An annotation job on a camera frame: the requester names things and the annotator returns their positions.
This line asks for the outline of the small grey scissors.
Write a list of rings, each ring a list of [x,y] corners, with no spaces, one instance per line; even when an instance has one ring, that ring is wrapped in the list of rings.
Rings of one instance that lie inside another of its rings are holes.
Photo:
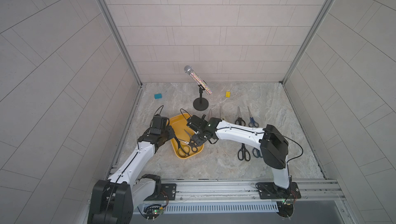
[[[189,131],[187,131],[187,130],[185,130],[184,129],[184,131],[186,132],[186,134],[189,136],[189,138],[190,138],[190,141],[189,141],[189,146],[190,146],[190,148],[191,148],[191,150],[193,151],[193,152],[198,152],[198,147],[197,147],[197,145],[196,145],[196,143],[195,143],[195,141],[193,140],[193,135],[189,132]]]

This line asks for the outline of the cream handled scissors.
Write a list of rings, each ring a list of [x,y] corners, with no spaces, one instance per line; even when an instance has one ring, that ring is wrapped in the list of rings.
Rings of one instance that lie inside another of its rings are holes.
[[[220,112],[220,118],[221,118],[222,120],[224,120],[224,112],[223,112],[222,106],[219,108],[219,112]]]

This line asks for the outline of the yellow storage box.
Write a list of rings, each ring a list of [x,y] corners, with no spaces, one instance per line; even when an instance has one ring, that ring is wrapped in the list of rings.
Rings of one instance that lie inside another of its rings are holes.
[[[194,131],[187,126],[187,120],[186,119],[188,117],[189,117],[188,114],[180,114],[178,116],[172,117],[172,118],[170,118],[170,125],[172,126],[176,137],[180,140],[180,143],[183,146],[187,146],[188,148],[190,148],[190,146],[188,145],[189,141],[190,141],[190,138],[186,134],[184,129],[189,131],[192,135],[194,134]],[[199,154],[204,149],[204,146],[205,146],[205,145],[202,145],[202,146],[198,147],[198,152],[193,152],[191,150],[191,148],[190,148],[189,156],[185,157],[185,158],[181,158],[177,154],[177,143],[176,143],[176,140],[173,138],[173,139],[170,140],[170,142],[172,144],[172,147],[173,147],[175,155],[178,158],[180,158],[180,159],[187,159],[187,158],[193,157],[196,154]]]

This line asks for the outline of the yellow grip black scissors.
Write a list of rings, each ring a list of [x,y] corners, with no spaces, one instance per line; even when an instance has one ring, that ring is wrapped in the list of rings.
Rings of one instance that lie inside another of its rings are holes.
[[[183,146],[180,143],[180,140],[175,136],[174,139],[176,140],[177,143],[177,154],[179,157],[181,158],[185,158],[189,156],[190,153],[190,148],[188,148],[187,146]]]

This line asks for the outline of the black handled scissors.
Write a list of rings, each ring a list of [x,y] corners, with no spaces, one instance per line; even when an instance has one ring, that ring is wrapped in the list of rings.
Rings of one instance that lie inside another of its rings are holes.
[[[237,119],[235,121],[235,124],[239,125],[239,126],[245,126],[246,125],[245,121],[242,119],[240,107],[237,108]]]

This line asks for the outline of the large black scissors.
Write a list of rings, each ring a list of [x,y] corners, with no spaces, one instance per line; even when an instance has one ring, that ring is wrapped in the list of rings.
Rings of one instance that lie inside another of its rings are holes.
[[[250,152],[247,150],[245,144],[241,145],[241,148],[238,150],[237,157],[238,157],[239,161],[247,161],[248,162],[251,160]]]

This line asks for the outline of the dark blue handled scissors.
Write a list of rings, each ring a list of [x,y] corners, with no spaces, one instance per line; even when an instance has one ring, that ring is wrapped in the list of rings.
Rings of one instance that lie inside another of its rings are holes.
[[[262,155],[261,151],[260,151],[259,149],[257,149],[257,148],[254,148],[254,149],[252,150],[252,155],[253,155],[255,158],[263,158],[263,155]]]

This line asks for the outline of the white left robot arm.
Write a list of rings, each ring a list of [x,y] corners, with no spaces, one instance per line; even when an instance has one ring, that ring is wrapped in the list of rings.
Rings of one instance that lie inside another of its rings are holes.
[[[89,224],[129,224],[134,210],[148,200],[174,199],[175,188],[162,186],[157,175],[140,173],[165,142],[175,138],[173,128],[148,128],[138,139],[127,161],[107,180],[99,180],[92,190]]]

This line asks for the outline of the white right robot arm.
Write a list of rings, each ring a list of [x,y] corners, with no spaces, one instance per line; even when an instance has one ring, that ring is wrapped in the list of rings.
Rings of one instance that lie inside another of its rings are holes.
[[[187,119],[187,127],[194,131],[191,140],[198,146],[214,138],[231,140],[259,149],[264,162],[272,168],[274,184],[279,188],[289,188],[290,176],[287,166],[289,144],[274,126],[252,128],[231,124],[214,117],[206,121],[194,115]]]

